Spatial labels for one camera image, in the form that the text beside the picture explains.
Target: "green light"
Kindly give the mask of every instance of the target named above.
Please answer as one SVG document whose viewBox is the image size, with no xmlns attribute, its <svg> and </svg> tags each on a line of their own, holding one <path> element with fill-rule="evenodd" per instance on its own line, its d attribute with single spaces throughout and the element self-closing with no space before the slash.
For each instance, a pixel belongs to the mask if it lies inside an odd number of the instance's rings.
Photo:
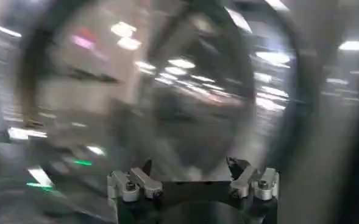
<svg viewBox="0 0 359 224">
<path fill-rule="evenodd" d="M 50 185 L 42 185 L 40 183 L 26 183 L 26 185 L 30 186 L 30 187 L 42 187 L 42 188 L 52 188 L 52 186 Z"/>
<path fill-rule="evenodd" d="M 91 166 L 91 165 L 93 165 L 92 162 L 85 161 L 85 160 L 74 160 L 74 163 L 82 165 L 82 166 Z"/>
</svg>

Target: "metal clamp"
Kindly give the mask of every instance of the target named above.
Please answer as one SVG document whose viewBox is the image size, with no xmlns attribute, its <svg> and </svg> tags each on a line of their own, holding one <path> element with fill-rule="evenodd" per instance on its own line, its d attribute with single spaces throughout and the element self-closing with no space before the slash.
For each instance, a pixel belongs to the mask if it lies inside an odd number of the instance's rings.
<svg viewBox="0 0 359 224">
<path fill-rule="evenodd" d="M 113 171 L 107 176 L 107 196 L 108 199 L 121 197 L 124 201 L 137 201 L 140 188 L 131 182 L 121 171 Z"/>
<path fill-rule="evenodd" d="M 252 181 L 252 178 L 254 176 L 254 174 L 256 174 L 256 169 L 252 166 L 247 166 L 244 170 L 243 173 L 241 173 L 241 175 L 239 176 L 239 178 L 237 180 L 234 180 L 231 182 L 230 187 L 231 187 L 231 194 L 235 197 L 235 198 L 245 198 L 248 196 L 249 194 L 249 188 L 250 188 L 250 183 Z"/>
<path fill-rule="evenodd" d="M 278 191 L 279 174 L 273 168 L 266 168 L 262 177 L 254 181 L 254 195 L 263 201 L 278 198 Z"/>
<path fill-rule="evenodd" d="M 163 185 L 162 182 L 155 181 L 146 175 L 140 168 L 131 168 L 130 178 L 144 189 L 145 197 L 156 199 L 162 196 Z"/>
</svg>

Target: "pink light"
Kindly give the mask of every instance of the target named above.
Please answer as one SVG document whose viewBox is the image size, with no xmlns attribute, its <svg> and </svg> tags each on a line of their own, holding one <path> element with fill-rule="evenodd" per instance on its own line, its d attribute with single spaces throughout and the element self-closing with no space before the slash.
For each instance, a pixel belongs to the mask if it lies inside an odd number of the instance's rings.
<svg viewBox="0 0 359 224">
<path fill-rule="evenodd" d="M 91 49 L 94 49 L 94 47 L 95 47 L 95 44 L 93 42 L 91 42 L 87 39 L 84 39 L 82 37 L 79 37 L 77 35 L 73 35 L 71 37 L 71 40 L 74 44 L 79 45 L 82 48 L 91 50 Z"/>
</svg>

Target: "fluorescent light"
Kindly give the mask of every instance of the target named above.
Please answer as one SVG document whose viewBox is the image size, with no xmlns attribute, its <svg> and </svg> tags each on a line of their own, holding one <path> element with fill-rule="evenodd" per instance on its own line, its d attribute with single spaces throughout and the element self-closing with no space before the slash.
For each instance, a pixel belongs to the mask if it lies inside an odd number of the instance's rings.
<svg viewBox="0 0 359 224">
<path fill-rule="evenodd" d="M 79 37 L 77 35 L 73 35 L 71 37 L 72 42 L 82 48 L 86 48 L 86 49 L 94 49 L 95 44 L 87 39 L 84 39 L 82 37 Z"/>
<path fill-rule="evenodd" d="M 12 139 L 19 139 L 19 140 L 28 140 L 29 135 L 24 129 L 20 128 L 9 128 L 9 136 Z"/>
<path fill-rule="evenodd" d="M 183 84 L 185 86 L 192 86 L 193 85 L 191 83 L 188 83 L 188 82 L 185 82 L 185 81 L 180 81 L 180 80 L 178 80 L 177 83 Z"/>
<path fill-rule="evenodd" d="M 266 0 L 266 2 L 276 10 L 288 11 L 289 9 L 279 0 Z"/>
<path fill-rule="evenodd" d="M 143 72 L 143 73 L 150 74 L 150 75 L 153 75 L 153 74 L 154 74 L 152 71 L 147 70 L 147 69 L 144 69 L 144 68 L 139 68 L 138 70 L 141 71 L 141 72 Z"/>
<path fill-rule="evenodd" d="M 275 89 L 275 88 L 271 88 L 268 86 L 262 86 L 262 88 L 267 92 L 267 93 L 271 93 L 277 96 L 284 96 L 284 97 L 288 97 L 289 95 L 287 93 L 285 93 L 282 90 L 279 89 Z"/>
<path fill-rule="evenodd" d="M 189 86 L 189 88 L 192 89 L 195 92 L 199 92 L 199 93 L 202 93 L 202 94 L 205 94 L 205 95 L 210 95 L 210 93 L 207 90 L 203 89 L 203 88 L 195 87 L 195 86 Z"/>
<path fill-rule="evenodd" d="M 144 69 L 150 69 L 150 70 L 154 70 L 156 69 L 155 66 L 149 64 L 149 63 L 146 63 L 146 62 L 143 62 L 143 61 L 136 61 L 135 63 L 137 66 L 139 66 L 140 68 L 144 68 Z"/>
<path fill-rule="evenodd" d="M 215 85 L 208 84 L 208 83 L 203 83 L 203 85 L 204 85 L 204 86 L 207 86 L 207 87 L 209 87 L 209 88 L 212 88 L 212 89 L 224 90 L 224 88 L 222 88 L 222 87 L 215 86 Z"/>
<path fill-rule="evenodd" d="M 14 37 L 22 37 L 22 35 L 20 33 L 17 33 L 15 31 L 12 31 L 12 30 L 9 30 L 9 29 L 6 29 L 6 28 L 1 27 L 1 26 L 0 26 L 0 31 L 4 32 L 4 33 L 7 33 L 7 34 L 9 34 L 11 36 L 14 36 Z"/>
<path fill-rule="evenodd" d="M 339 46 L 344 51 L 359 51 L 359 41 L 346 41 Z"/>
<path fill-rule="evenodd" d="M 93 153 L 97 154 L 97 155 L 105 155 L 104 151 L 102 151 L 101 148 L 96 147 L 96 146 L 87 146 L 87 148 L 92 151 Z"/>
<path fill-rule="evenodd" d="M 87 125 L 81 124 L 81 123 L 78 123 L 78 122 L 72 122 L 71 125 L 72 125 L 72 126 L 75 126 L 75 127 L 80 127 L 80 128 L 85 128 L 85 127 L 87 127 Z"/>
<path fill-rule="evenodd" d="M 181 58 L 168 60 L 168 62 L 170 62 L 171 64 L 173 64 L 175 66 L 181 67 L 181 68 L 194 68 L 196 66 L 191 61 L 181 59 Z"/>
<path fill-rule="evenodd" d="M 286 63 L 290 61 L 289 56 L 283 53 L 276 53 L 276 52 L 256 52 L 255 53 L 258 57 L 270 62 L 270 63 Z"/>
<path fill-rule="evenodd" d="M 282 98 L 282 97 L 275 96 L 275 95 L 270 95 L 270 94 L 267 94 L 267 93 L 257 93 L 257 96 L 267 98 L 267 99 L 271 99 L 271 100 L 287 101 L 286 98 Z"/>
<path fill-rule="evenodd" d="M 341 84 L 341 85 L 347 85 L 347 84 L 349 84 L 348 81 L 345 81 L 345 80 L 343 80 L 343 79 L 330 79 L 330 78 L 328 78 L 328 79 L 327 79 L 327 82 L 329 82 L 329 83 L 334 83 L 334 84 Z"/>
<path fill-rule="evenodd" d="M 42 131 L 26 130 L 26 129 L 15 128 L 15 127 L 10 127 L 8 132 L 10 138 L 19 139 L 19 140 L 28 140 L 29 136 L 41 137 L 41 138 L 47 137 L 46 133 Z"/>
<path fill-rule="evenodd" d="M 173 75 L 170 75 L 170 74 L 167 74 L 167 73 L 160 73 L 161 76 L 163 76 L 164 78 L 166 79 L 172 79 L 172 80 L 177 80 L 178 78 L 173 76 Z"/>
<path fill-rule="evenodd" d="M 267 75 L 264 73 L 255 72 L 254 74 L 255 74 L 255 79 L 258 81 L 269 83 L 272 79 L 271 75 Z"/>
<path fill-rule="evenodd" d="M 217 89 L 212 89 L 212 91 L 219 94 L 219 95 L 230 97 L 229 93 L 226 93 L 226 92 L 223 92 L 223 91 L 220 91 L 220 90 L 217 90 Z"/>
<path fill-rule="evenodd" d="M 271 100 L 264 99 L 264 98 L 261 98 L 261 97 L 256 98 L 256 104 L 259 107 L 262 107 L 262 108 L 264 108 L 266 110 L 271 110 L 271 111 L 284 110 L 285 109 L 284 106 L 281 106 L 279 104 L 274 103 Z"/>
<path fill-rule="evenodd" d="M 137 29 L 134 26 L 131 26 L 124 22 L 119 22 L 115 25 L 112 25 L 112 28 L 110 31 L 117 34 L 120 37 L 131 37 L 133 35 L 133 32 L 135 32 Z"/>
<path fill-rule="evenodd" d="M 172 73 L 174 75 L 184 75 L 187 72 L 183 69 L 177 68 L 177 67 L 166 67 L 166 72 Z"/>
<path fill-rule="evenodd" d="M 127 49 L 127 50 L 135 50 L 135 49 L 138 49 L 138 47 L 140 47 L 141 45 L 141 42 L 138 41 L 138 40 L 135 40 L 135 39 L 132 39 L 132 38 L 129 38 L 129 37 L 122 37 L 118 42 L 117 44 L 124 48 L 124 49 Z"/>
<path fill-rule="evenodd" d="M 156 78 L 155 80 L 156 80 L 156 81 L 158 81 L 158 82 L 165 83 L 165 84 L 167 84 L 167 85 L 171 85 L 171 84 L 173 84 L 173 82 L 172 82 L 172 81 L 170 81 L 170 80 L 168 80 L 168 79 Z"/>
<path fill-rule="evenodd" d="M 240 28 L 242 28 L 243 30 L 252 33 L 252 30 L 250 28 L 250 26 L 248 25 L 247 21 L 237 12 L 228 9 L 227 7 L 225 8 L 227 10 L 227 12 L 229 13 L 230 17 L 232 18 L 233 22 Z"/>
<path fill-rule="evenodd" d="M 204 82 L 216 82 L 213 79 L 209 79 L 209 78 L 206 78 L 206 77 L 203 77 L 203 76 L 192 75 L 191 77 L 194 78 L 194 79 L 204 81 Z"/>
<path fill-rule="evenodd" d="M 51 187 L 52 181 L 49 179 L 45 171 L 40 167 L 32 167 L 28 169 L 29 173 L 37 180 L 43 187 Z"/>
</svg>

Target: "bolt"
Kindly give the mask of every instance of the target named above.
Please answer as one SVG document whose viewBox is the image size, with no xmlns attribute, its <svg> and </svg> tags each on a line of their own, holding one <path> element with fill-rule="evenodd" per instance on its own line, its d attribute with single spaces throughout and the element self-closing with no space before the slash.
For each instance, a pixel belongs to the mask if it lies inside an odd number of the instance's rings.
<svg viewBox="0 0 359 224">
<path fill-rule="evenodd" d="M 153 199 L 160 199 L 162 196 L 163 196 L 163 191 L 157 191 L 157 192 L 154 192 L 152 198 Z"/>
<path fill-rule="evenodd" d="M 233 198 L 237 198 L 237 199 L 240 199 L 240 194 L 239 194 L 239 190 L 238 189 L 234 189 L 230 195 L 233 197 Z"/>
<path fill-rule="evenodd" d="M 126 183 L 126 190 L 127 191 L 134 191 L 136 189 L 136 184 L 132 182 Z"/>
<path fill-rule="evenodd" d="M 260 189 L 267 189 L 269 187 L 269 184 L 265 180 L 261 180 L 258 182 L 258 187 Z"/>
</svg>

